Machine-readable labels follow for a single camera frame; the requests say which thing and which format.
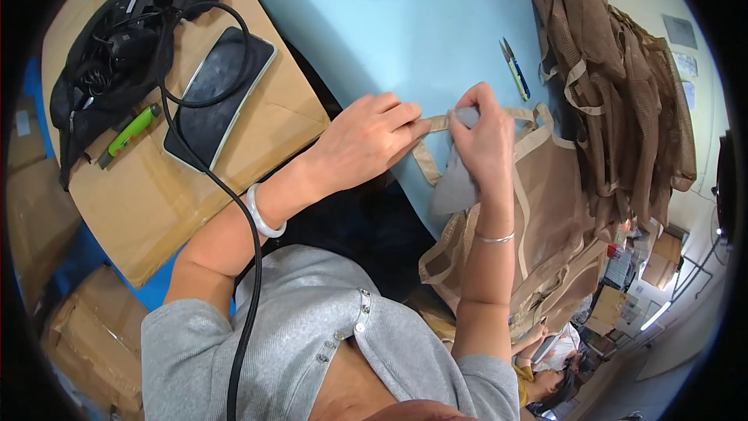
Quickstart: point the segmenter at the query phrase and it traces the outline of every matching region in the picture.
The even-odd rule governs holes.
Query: woman's right hand
[[[477,106],[480,119],[468,129],[450,111],[450,132],[467,170],[478,182],[481,194],[513,192],[512,156],[514,154],[514,118],[504,112],[488,83],[468,89],[456,109]]]

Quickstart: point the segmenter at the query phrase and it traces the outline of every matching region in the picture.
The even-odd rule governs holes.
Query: black power cord
[[[171,65],[170,62],[167,62],[166,59],[168,58],[167,54],[165,53],[166,49],[171,47],[173,48],[173,40],[174,40],[174,30],[176,29],[176,26],[180,23],[180,20],[182,19],[182,15],[185,13],[188,13],[192,9],[199,8],[201,12],[205,12],[208,9],[216,7],[219,9],[222,9],[231,16],[233,16],[239,26],[242,28],[242,33],[244,34],[244,42],[245,42],[245,48],[244,48],[244,60],[242,61],[242,67],[240,68],[238,72],[238,76],[236,78],[236,81],[234,81],[228,90],[221,93],[220,95],[205,100],[205,101],[184,101],[182,99],[177,98],[176,96],[172,95],[168,89],[166,89],[166,74],[168,73],[167,69]],[[200,168],[200,170],[205,173],[213,182],[215,182],[221,189],[223,189],[226,194],[231,197],[231,200],[235,201],[236,204],[239,206],[239,208],[242,210],[242,213],[244,213],[244,216],[247,217],[247,221],[249,223],[249,227],[252,230],[252,240],[254,242],[254,256],[255,256],[255,262],[254,262],[254,288],[252,290],[252,298],[249,304],[249,312],[247,314],[247,320],[244,322],[244,327],[242,328],[242,334],[239,337],[238,340],[238,346],[236,347],[236,354],[234,355],[233,364],[231,365],[231,373],[229,375],[229,389],[228,394],[226,397],[226,417],[228,421],[236,421],[236,398],[238,395],[238,378],[239,375],[242,372],[242,364],[244,363],[244,356],[247,352],[247,345],[249,343],[249,335],[252,333],[252,327],[254,326],[254,319],[257,316],[257,306],[259,305],[259,289],[262,284],[262,276],[263,276],[263,253],[261,248],[261,244],[259,243],[259,233],[257,232],[257,226],[254,224],[254,220],[252,219],[252,215],[249,213],[249,210],[247,209],[247,205],[239,199],[238,195],[236,195],[229,187],[224,184],[217,175],[215,175],[208,166],[206,166],[199,156],[197,156],[190,146],[187,144],[187,142],[184,140],[184,137],[182,136],[182,133],[180,132],[179,128],[176,127],[174,124],[173,119],[171,118],[171,114],[169,113],[169,107],[168,107],[168,100],[172,100],[174,103],[177,103],[181,106],[184,106],[185,108],[207,108],[208,106],[212,106],[215,103],[218,103],[222,101],[225,98],[228,98],[231,96],[239,87],[242,86],[244,83],[244,79],[246,78],[246,71],[247,66],[249,62],[249,46],[250,46],[250,36],[249,36],[249,30],[247,28],[247,23],[244,22],[242,17],[238,14],[238,12],[231,7],[229,7],[226,4],[223,4],[221,2],[200,2],[197,4],[189,5],[185,7],[184,9],[177,9],[172,8],[171,9],[172,16],[169,18],[168,14],[164,14],[164,29],[161,33],[161,37],[159,39],[158,47],[156,48],[155,52],[155,60],[156,60],[156,83],[159,86],[159,89],[161,89],[161,102],[162,106],[164,108],[164,116],[166,117],[166,122],[169,125],[169,130],[173,131],[174,135],[176,135],[176,139],[179,141],[180,145],[182,145],[182,148],[189,153],[192,156],[192,160],[195,162],[195,164]]]

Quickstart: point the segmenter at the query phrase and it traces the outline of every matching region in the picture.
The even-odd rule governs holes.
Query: tan mesh fabric
[[[527,111],[507,112],[528,117]],[[553,135],[553,119],[544,104],[530,116],[540,117],[544,125],[528,124],[515,143],[514,336],[525,323],[537,322],[539,306],[548,296],[556,292],[559,300],[558,289],[567,288],[567,280],[578,272],[569,266],[585,250],[584,233],[592,229],[574,143]],[[454,214],[441,239],[419,261],[422,281],[431,284],[454,312],[479,215],[480,204]]]
[[[584,120],[577,142],[596,236],[610,240],[631,217],[667,225],[670,189],[687,191],[696,180],[693,128],[667,42],[607,0],[533,3],[543,57],[550,47],[566,99]]]

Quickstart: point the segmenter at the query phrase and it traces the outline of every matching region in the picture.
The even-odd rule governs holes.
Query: fluorescent light
[[[665,303],[662,307],[660,307],[660,310],[657,311],[654,315],[652,315],[649,320],[642,325],[642,327],[639,329],[640,331],[645,331],[647,328],[649,328],[650,325],[652,325],[658,318],[660,318],[660,315],[665,314],[665,311],[668,307],[670,307],[670,304],[672,304],[670,301]]]

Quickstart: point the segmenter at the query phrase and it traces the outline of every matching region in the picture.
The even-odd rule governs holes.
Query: woman's left hand
[[[359,98],[336,117],[317,142],[295,161],[303,163],[308,186],[319,200],[374,179],[429,132],[415,103],[391,92]]]

